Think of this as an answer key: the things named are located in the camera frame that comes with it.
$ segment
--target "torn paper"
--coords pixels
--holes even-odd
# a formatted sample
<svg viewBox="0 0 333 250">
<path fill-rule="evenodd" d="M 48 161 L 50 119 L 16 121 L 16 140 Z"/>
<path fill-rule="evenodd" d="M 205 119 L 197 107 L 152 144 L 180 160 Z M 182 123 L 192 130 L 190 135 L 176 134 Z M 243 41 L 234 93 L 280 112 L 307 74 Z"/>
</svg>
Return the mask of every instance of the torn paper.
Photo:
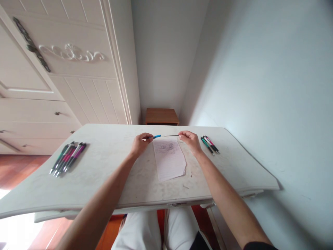
<svg viewBox="0 0 333 250">
<path fill-rule="evenodd" d="M 185 156 L 177 138 L 155 139 L 153 145 L 160 182 L 185 175 Z"/>
</svg>

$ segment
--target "pen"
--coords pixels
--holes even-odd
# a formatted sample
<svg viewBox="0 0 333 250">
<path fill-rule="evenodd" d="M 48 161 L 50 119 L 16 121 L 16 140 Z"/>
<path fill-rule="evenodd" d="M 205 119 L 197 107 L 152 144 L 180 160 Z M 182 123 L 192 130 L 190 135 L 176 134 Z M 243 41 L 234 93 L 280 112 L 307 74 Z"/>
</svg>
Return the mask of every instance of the pen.
<svg viewBox="0 0 333 250">
<path fill-rule="evenodd" d="M 153 139 L 155 139 L 155 138 L 157 138 L 157 137 L 163 137 L 163 136 L 178 136 L 178 135 L 155 135 L 154 137 L 149 137 L 148 139 L 150 139 L 150 138 L 153 138 Z"/>
<path fill-rule="evenodd" d="M 82 147 L 83 142 L 80 142 L 80 144 L 76 147 L 75 151 L 72 153 L 72 155 L 70 156 L 70 158 L 68 159 L 66 165 L 63 167 L 64 172 L 66 172 L 66 169 L 68 168 L 70 161 L 73 160 L 74 156 L 76 155 L 76 153 L 80 150 L 80 148 Z"/>
<path fill-rule="evenodd" d="M 201 138 L 202 142 L 207 146 L 209 151 L 213 154 L 213 156 L 215 156 L 215 154 L 213 153 L 213 150 L 211 150 L 211 148 L 208 146 L 207 142 L 202 137 L 200 137 L 200 138 Z"/>
<path fill-rule="evenodd" d="M 68 148 L 68 146 L 69 146 L 69 144 L 67 144 L 67 145 L 63 148 L 63 150 L 61 151 L 61 153 L 60 153 L 60 155 L 59 155 L 57 161 L 55 162 L 53 168 L 52 168 L 51 171 L 50 171 L 50 174 L 52 174 L 52 172 L 56 169 L 56 167 L 57 167 L 57 165 L 58 165 L 58 163 L 59 163 L 61 157 L 62 157 L 63 154 L 65 153 L 65 151 L 66 151 L 66 149 Z"/>
<path fill-rule="evenodd" d="M 213 146 L 215 147 L 215 149 L 217 150 L 217 152 L 218 152 L 219 154 L 221 154 L 221 153 L 219 152 L 219 150 L 217 149 L 217 147 L 214 145 L 214 143 L 208 138 L 208 136 L 206 136 L 206 138 L 207 138 L 207 140 L 211 143 L 211 145 L 213 145 Z"/>
<path fill-rule="evenodd" d="M 68 146 L 68 148 L 66 149 L 66 151 L 63 153 L 63 155 L 61 156 L 60 161 L 57 163 L 57 165 L 55 166 L 55 171 L 54 171 L 54 176 L 56 175 L 57 171 L 59 170 L 60 165 L 62 164 L 63 159 L 65 158 L 66 154 L 70 151 L 70 149 L 72 148 L 72 146 L 74 146 L 75 142 L 71 142 Z"/>
<path fill-rule="evenodd" d="M 65 156 L 65 158 L 63 159 L 61 165 L 59 166 L 59 169 L 57 171 L 57 175 L 56 178 L 64 171 L 64 167 L 67 164 L 69 158 L 71 157 L 71 155 L 75 152 L 77 147 L 72 147 L 71 150 L 68 152 L 68 154 Z"/>
<path fill-rule="evenodd" d="M 80 154 L 83 152 L 83 150 L 87 147 L 87 143 L 84 143 L 80 150 L 76 153 L 76 155 L 74 156 L 74 158 L 72 159 L 72 161 L 69 163 L 68 168 L 66 168 L 65 172 L 71 168 L 71 166 L 73 166 L 74 162 L 76 161 L 76 159 L 80 156 Z"/>
<path fill-rule="evenodd" d="M 203 135 L 202 138 L 207 142 L 207 144 L 217 153 L 216 149 L 213 147 L 213 145 L 207 140 L 207 138 Z"/>
</svg>

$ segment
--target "sunlight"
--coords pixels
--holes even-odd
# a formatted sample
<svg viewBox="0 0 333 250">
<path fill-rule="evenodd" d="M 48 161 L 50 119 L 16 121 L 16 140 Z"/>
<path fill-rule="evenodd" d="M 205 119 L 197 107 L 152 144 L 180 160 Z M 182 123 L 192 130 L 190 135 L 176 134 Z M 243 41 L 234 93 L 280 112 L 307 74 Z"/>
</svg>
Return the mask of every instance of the sunlight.
<svg viewBox="0 0 333 250">
<path fill-rule="evenodd" d="M 0 189 L 0 199 L 10 190 Z M 40 232 L 44 222 L 34 223 L 35 214 L 12 216 L 0 220 L 0 243 L 3 250 L 26 250 Z"/>
</svg>

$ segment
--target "floor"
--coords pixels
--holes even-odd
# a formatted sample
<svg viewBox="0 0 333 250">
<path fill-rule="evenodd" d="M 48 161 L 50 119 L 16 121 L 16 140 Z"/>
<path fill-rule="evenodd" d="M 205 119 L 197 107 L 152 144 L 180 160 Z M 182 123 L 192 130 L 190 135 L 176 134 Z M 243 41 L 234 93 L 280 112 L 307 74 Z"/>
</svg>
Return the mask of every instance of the floor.
<svg viewBox="0 0 333 250">
<path fill-rule="evenodd" d="M 6 192 L 16 187 L 21 181 L 38 169 L 49 156 L 21 156 L 21 155 L 0 155 L 0 190 Z M 210 218 L 206 209 L 200 206 L 192 206 L 200 229 L 208 238 L 213 249 L 220 249 L 214 233 Z M 164 230 L 164 211 L 158 210 L 158 219 L 161 235 Z M 122 215 L 112 216 L 96 250 L 110 250 L 118 234 Z M 55 249 L 72 221 L 66 218 L 48 220 L 42 223 L 41 229 L 33 239 L 29 250 L 52 250 Z"/>
</svg>

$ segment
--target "white pants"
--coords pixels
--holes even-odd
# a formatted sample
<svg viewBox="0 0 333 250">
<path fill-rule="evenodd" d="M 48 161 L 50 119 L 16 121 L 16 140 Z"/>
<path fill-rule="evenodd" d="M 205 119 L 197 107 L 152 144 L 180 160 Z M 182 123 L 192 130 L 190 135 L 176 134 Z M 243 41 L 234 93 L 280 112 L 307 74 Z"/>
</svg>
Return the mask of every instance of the white pants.
<svg viewBox="0 0 333 250">
<path fill-rule="evenodd" d="M 164 246 L 168 250 L 189 250 L 199 231 L 191 207 L 171 208 L 165 215 Z M 157 211 L 134 212 L 127 215 L 111 250 L 161 249 Z"/>
</svg>

